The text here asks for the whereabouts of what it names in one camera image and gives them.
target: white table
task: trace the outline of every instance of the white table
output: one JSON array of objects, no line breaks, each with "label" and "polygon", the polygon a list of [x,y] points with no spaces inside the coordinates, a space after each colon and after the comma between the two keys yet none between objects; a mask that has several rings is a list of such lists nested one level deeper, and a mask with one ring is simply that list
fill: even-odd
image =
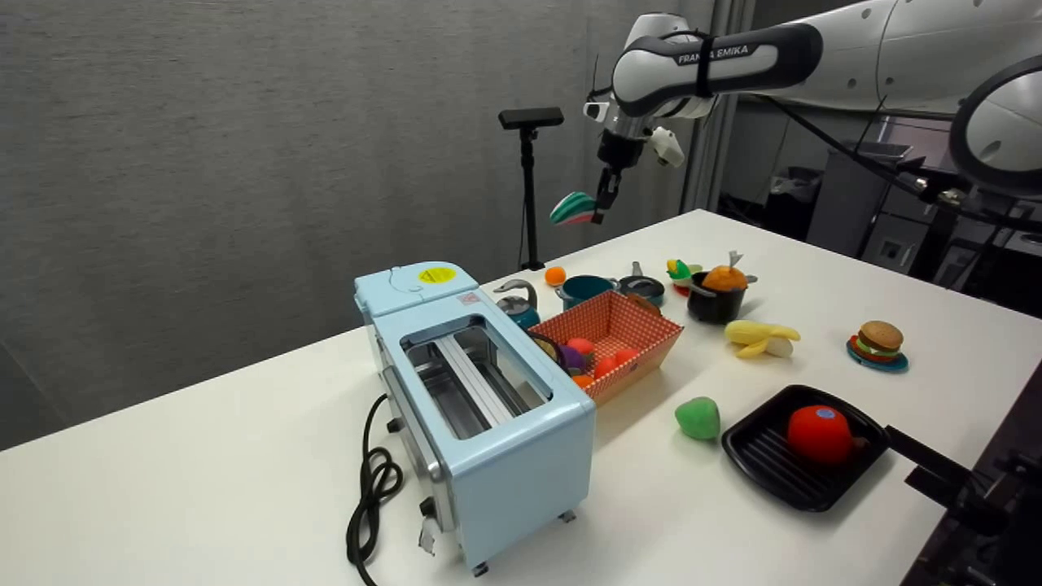
[{"label": "white table", "polygon": [[[493,561],[483,584],[899,584],[942,517],[881,456],[831,516],[798,516],[712,449],[677,434],[673,406],[715,396],[725,423],[784,384],[845,396],[975,465],[1042,357],[1042,321],[798,240],[694,211],[562,256],[570,275],[662,278],[666,256],[743,252],[759,275],[753,315],[803,331],[792,360],[740,360],[694,326],[662,376],[599,411],[594,496]],[[908,376],[843,354],[862,319],[908,335]],[[0,454],[3,584],[358,584],[343,556],[356,509],[358,434],[385,390],[361,330]],[[374,443],[397,441],[378,427]],[[467,584],[418,550],[418,483],[385,509],[378,584]]]}]

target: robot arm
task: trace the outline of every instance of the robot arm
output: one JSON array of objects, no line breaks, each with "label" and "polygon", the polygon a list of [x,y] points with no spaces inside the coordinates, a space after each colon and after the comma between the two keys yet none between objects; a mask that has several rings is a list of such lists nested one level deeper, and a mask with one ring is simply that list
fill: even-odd
[{"label": "robot arm", "polygon": [[1042,0],[865,0],[722,40],[689,30],[680,17],[646,14],[613,68],[613,88],[585,102],[585,118],[601,126],[605,164],[594,220],[616,201],[621,168],[640,158],[656,123],[705,118],[715,93],[959,122],[959,102],[992,88],[990,106],[980,102],[985,122],[966,122],[975,145],[956,151],[953,138],[953,158],[990,154],[1018,172],[1018,188],[1042,186],[1040,54]]}]

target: burger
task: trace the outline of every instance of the burger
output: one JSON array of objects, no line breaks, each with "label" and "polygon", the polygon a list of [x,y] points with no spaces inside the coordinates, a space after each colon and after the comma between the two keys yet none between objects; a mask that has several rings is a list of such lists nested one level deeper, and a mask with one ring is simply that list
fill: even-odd
[{"label": "burger", "polygon": [[851,335],[845,345],[852,354],[860,354],[874,364],[890,364],[902,354],[902,341],[904,341],[902,330],[894,330],[892,321],[874,319],[874,321],[860,326],[860,331]]}]

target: basket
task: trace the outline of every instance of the basket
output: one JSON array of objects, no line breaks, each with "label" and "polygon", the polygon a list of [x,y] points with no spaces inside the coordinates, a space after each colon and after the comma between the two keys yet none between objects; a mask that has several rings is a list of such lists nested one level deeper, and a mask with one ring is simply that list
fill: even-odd
[{"label": "basket", "polygon": [[596,354],[631,349],[635,354],[624,364],[581,384],[596,405],[605,405],[662,364],[673,349],[680,326],[613,290],[534,326],[530,335],[553,345],[589,340]]}]

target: toaster slot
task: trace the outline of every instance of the toaster slot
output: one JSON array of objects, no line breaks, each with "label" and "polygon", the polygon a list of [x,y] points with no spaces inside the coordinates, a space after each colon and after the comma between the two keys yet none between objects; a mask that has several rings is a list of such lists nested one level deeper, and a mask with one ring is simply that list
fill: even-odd
[{"label": "toaster slot", "polygon": [[403,352],[458,441],[509,423],[548,399],[534,390],[513,352],[500,349],[479,315],[453,330],[410,335]]}]

